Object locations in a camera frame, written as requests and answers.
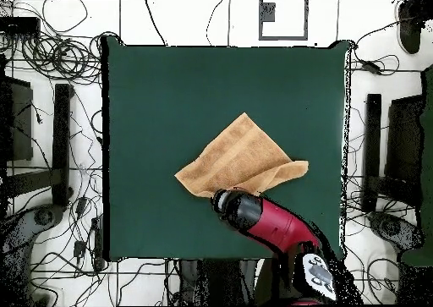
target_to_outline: green table surface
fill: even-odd
[[[266,194],[314,222],[337,255],[344,67],[333,48],[121,46],[107,38],[111,258],[263,258],[174,177],[246,112],[308,173]]]

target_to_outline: black metal frame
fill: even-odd
[[[422,96],[411,96],[402,100],[392,101],[392,107],[405,101],[422,100]],[[364,138],[364,177],[362,178],[360,204],[362,212],[375,211],[378,195],[386,195],[394,200],[417,207],[422,202],[420,181],[402,180],[394,178],[389,168],[385,170],[385,177],[379,176],[380,144],[381,144],[381,95],[369,94],[365,107],[365,138]],[[394,126],[390,124],[390,133],[395,133]]]
[[[0,68],[0,83],[8,83],[4,68],[6,58],[2,55]],[[6,176],[2,180],[3,196],[14,198],[15,196],[52,187],[52,203],[66,207],[69,202],[71,190],[69,187],[69,113],[70,101],[74,96],[74,87],[70,84],[56,84],[54,97],[54,124],[52,139],[52,168],[41,172],[23,173]],[[12,95],[3,96],[2,103],[13,103]],[[8,128],[3,128],[2,140],[7,140],[10,135],[4,135]]]
[[[307,41],[309,0],[304,0],[304,35],[303,36],[263,36],[263,22],[275,21],[275,3],[264,3],[259,0],[259,41]]]

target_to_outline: towel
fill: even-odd
[[[211,198],[219,189],[259,195],[307,171],[308,162],[292,161],[243,113],[175,177],[191,194]]]

